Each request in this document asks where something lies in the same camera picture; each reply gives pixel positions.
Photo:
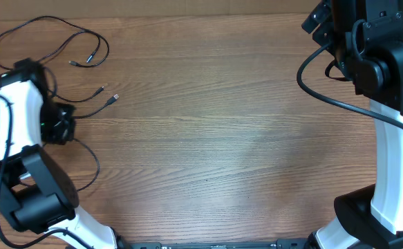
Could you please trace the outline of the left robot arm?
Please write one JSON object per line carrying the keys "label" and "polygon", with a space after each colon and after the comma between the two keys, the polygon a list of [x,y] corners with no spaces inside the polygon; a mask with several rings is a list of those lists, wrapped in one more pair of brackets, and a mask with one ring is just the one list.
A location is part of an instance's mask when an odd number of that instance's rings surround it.
{"label": "left robot arm", "polygon": [[[53,235],[71,248],[128,248],[113,228],[96,221],[79,204],[79,190],[46,153],[45,143],[74,139],[75,108],[53,102],[45,68],[24,59],[0,75],[0,218],[17,232]],[[0,240],[11,248],[0,222]]]}

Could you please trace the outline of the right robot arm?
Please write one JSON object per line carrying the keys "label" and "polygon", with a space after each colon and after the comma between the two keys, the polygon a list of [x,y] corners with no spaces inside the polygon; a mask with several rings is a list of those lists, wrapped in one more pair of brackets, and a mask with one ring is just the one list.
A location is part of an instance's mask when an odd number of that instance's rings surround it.
{"label": "right robot arm", "polygon": [[363,109],[311,92],[374,120],[377,169],[374,184],[335,199],[335,218],[301,247],[403,248],[403,0],[322,0],[302,28],[369,99]]}

